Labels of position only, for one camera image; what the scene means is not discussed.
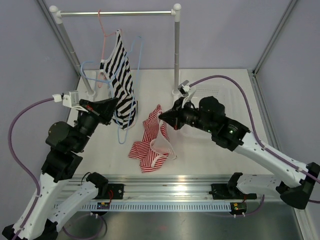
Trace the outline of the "blue hanger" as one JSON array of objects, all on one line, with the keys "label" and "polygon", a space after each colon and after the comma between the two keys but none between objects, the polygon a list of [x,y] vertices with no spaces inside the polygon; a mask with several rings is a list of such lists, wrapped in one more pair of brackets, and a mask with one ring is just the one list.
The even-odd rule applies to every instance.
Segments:
[{"label": "blue hanger", "polygon": [[[144,47],[144,40],[141,36],[137,36],[132,44],[131,44],[131,47],[130,47],[130,50],[127,51],[128,53],[128,58],[129,58],[129,55],[132,53],[132,51],[134,50],[134,46],[135,46],[135,43],[137,40],[140,40],[140,47],[139,47],[139,56],[138,56],[138,67],[140,67],[141,65],[141,58],[142,58],[142,50],[143,50],[143,47]],[[87,75],[85,74],[84,72],[84,66],[85,64],[91,64],[93,61],[92,60],[87,60],[87,61],[84,61],[80,64],[80,73],[81,73],[81,76],[85,79],[85,80],[91,80],[91,81],[94,81],[96,83],[102,83],[102,84],[107,84],[107,87],[108,87],[108,92],[110,93],[110,96],[113,98],[114,95],[111,93],[111,84],[109,81],[107,81],[105,79],[105,77],[103,76],[101,78],[101,80],[98,80],[98,76],[96,78],[90,78],[90,77],[87,77]],[[135,78],[133,78],[133,75],[132,75],[132,78],[133,78],[133,89],[134,89],[134,97],[135,97],[135,100],[137,101],[137,117],[136,117],[136,121],[137,121],[137,118],[138,118],[138,111],[139,111],[139,101],[138,101],[138,96],[137,96],[137,88],[139,86],[139,80],[140,80],[140,77],[139,77],[139,73],[140,73],[140,69],[138,68],[136,70],[136,73],[135,73]],[[133,126],[131,126],[129,129],[127,130],[122,130],[120,129],[119,125],[116,123],[117,125],[117,140],[118,140],[118,143],[123,145],[126,141],[127,141],[127,137],[128,137],[128,131],[130,128],[132,128]]]}]

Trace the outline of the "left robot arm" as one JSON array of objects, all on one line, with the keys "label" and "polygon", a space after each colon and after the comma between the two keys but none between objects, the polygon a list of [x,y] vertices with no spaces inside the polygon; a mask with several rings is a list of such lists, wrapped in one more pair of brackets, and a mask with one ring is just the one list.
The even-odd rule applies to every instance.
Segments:
[{"label": "left robot arm", "polygon": [[91,173],[79,190],[57,208],[53,208],[63,188],[72,179],[82,161],[83,152],[99,124],[109,125],[118,98],[76,103],[79,113],[74,126],[64,121],[54,123],[46,144],[50,151],[36,179],[36,190],[19,220],[6,226],[2,235],[8,240],[55,240],[66,222],[90,200],[108,194],[109,181],[97,172]]}]

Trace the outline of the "red white striped tank top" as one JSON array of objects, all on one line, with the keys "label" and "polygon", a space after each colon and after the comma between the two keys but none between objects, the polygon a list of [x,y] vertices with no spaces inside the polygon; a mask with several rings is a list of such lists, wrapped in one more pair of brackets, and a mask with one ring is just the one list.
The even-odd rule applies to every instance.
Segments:
[{"label": "red white striped tank top", "polygon": [[159,119],[163,113],[158,104],[143,121],[144,133],[141,141],[135,141],[128,153],[130,159],[139,160],[142,173],[159,170],[167,160],[175,160],[177,155],[170,143],[167,124]]}]

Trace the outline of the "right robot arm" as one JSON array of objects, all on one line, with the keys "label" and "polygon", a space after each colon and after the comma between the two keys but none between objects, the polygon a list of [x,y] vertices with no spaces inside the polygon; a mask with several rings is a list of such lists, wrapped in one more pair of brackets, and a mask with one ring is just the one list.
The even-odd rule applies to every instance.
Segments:
[{"label": "right robot arm", "polygon": [[219,147],[243,155],[269,170],[272,175],[253,176],[236,172],[227,183],[232,198],[259,194],[280,197],[287,205],[304,210],[320,173],[320,166],[299,162],[259,141],[248,127],[225,114],[225,106],[213,97],[204,97],[195,107],[180,97],[159,119],[175,130],[184,125],[211,135]]}]

